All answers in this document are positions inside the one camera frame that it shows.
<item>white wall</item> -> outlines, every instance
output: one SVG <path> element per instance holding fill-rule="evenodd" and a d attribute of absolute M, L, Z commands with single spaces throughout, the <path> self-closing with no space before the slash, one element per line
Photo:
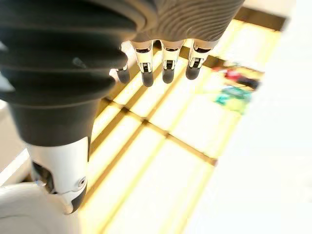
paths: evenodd
<path fill-rule="evenodd" d="M 244 6 L 289 17 L 296 0 L 245 0 Z"/>
<path fill-rule="evenodd" d="M 25 148 L 6 107 L 0 109 L 0 172 Z"/>
<path fill-rule="evenodd" d="M 297 6 L 185 234 L 312 233 L 311 20 Z"/>

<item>green object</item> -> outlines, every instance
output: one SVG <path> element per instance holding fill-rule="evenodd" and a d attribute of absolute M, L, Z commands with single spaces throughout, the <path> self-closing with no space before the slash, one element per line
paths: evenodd
<path fill-rule="evenodd" d="M 251 92 L 234 86 L 227 86 L 222 89 L 215 102 L 228 110 L 243 114 L 250 100 Z"/>
<path fill-rule="evenodd" d="M 216 103 L 219 103 L 221 105 L 226 105 L 226 102 L 231 98 L 230 95 L 228 94 L 223 94 L 221 93 L 220 95 L 218 95 L 218 97 L 216 98 Z"/>
<path fill-rule="evenodd" d="M 228 94 L 231 97 L 234 97 L 236 99 L 242 99 L 246 102 L 249 102 L 251 100 L 251 92 L 242 90 L 235 86 L 227 86 L 226 88 L 222 89 L 221 93 Z"/>

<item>robotic hand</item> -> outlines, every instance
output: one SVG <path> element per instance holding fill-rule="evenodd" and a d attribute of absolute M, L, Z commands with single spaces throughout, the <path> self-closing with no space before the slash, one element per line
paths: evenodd
<path fill-rule="evenodd" d="M 129 82 L 131 40 L 145 86 L 153 84 L 153 40 L 160 39 L 170 83 L 185 39 L 186 71 L 198 76 L 243 0 L 0 0 L 0 99 L 27 143 L 32 176 L 74 212 L 86 193 L 86 165 L 98 102 Z"/>

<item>red object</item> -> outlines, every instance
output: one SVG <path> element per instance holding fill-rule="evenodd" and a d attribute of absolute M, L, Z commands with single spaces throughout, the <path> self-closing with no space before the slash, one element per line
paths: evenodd
<path fill-rule="evenodd" d="M 218 72 L 218 71 L 220 71 L 221 70 L 221 67 L 214 67 L 214 68 L 212 68 L 212 71 L 213 72 Z"/>
<path fill-rule="evenodd" d="M 235 70 L 228 69 L 227 72 L 225 73 L 225 78 L 233 81 L 237 81 L 240 77 L 241 74 Z"/>

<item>screw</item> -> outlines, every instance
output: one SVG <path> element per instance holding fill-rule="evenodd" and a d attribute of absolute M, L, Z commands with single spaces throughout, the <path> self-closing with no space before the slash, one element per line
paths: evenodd
<path fill-rule="evenodd" d="M 79 188 L 83 187 L 86 181 L 87 181 L 86 177 L 82 178 L 78 183 L 78 187 Z"/>

